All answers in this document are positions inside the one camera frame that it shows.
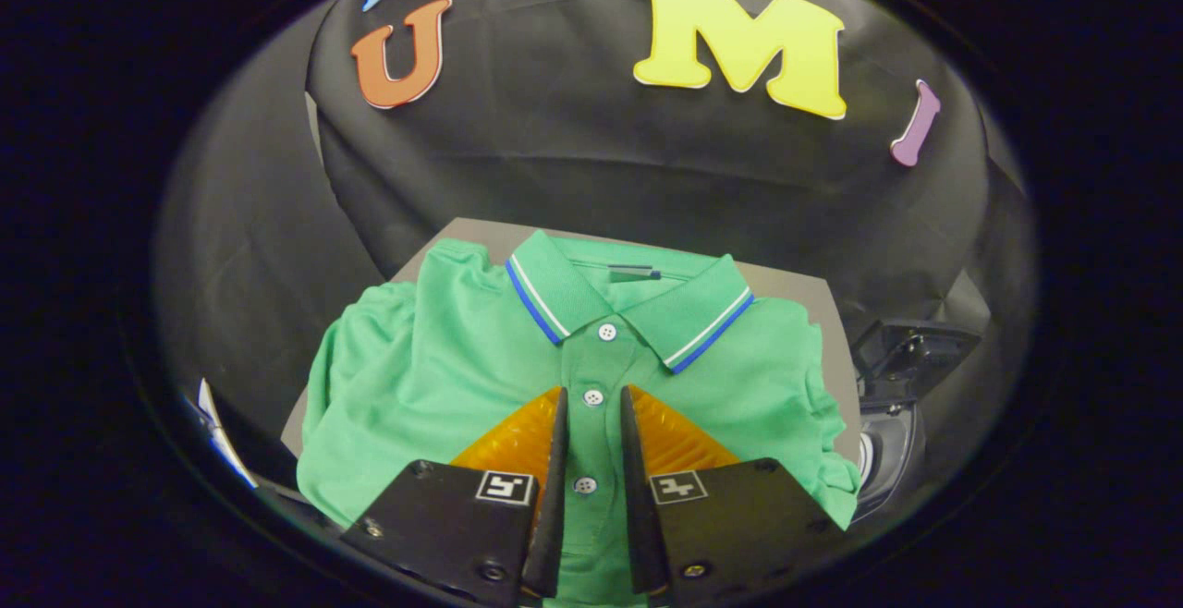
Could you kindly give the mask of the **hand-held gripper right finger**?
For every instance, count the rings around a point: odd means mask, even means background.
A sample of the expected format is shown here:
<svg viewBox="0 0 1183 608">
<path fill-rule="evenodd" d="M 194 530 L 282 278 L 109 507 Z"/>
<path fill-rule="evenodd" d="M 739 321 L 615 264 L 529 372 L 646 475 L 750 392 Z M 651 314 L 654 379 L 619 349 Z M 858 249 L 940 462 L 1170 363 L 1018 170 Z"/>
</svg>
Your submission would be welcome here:
<svg viewBox="0 0 1183 608">
<path fill-rule="evenodd" d="M 728 459 L 636 386 L 618 414 L 632 588 L 649 604 L 737 607 L 839 549 L 843 529 L 778 461 Z"/>
</svg>

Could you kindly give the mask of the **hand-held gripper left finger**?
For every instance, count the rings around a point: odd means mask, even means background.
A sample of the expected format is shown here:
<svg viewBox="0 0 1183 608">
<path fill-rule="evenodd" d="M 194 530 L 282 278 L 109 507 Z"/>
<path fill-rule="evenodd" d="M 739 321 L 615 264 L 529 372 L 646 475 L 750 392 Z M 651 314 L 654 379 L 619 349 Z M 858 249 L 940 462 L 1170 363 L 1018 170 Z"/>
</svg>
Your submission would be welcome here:
<svg viewBox="0 0 1183 608">
<path fill-rule="evenodd" d="M 565 537 L 567 392 L 557 386 L 452 464 L 411 461 L 342 541 L 481 607 L 556 595 Z"/>
</svg>

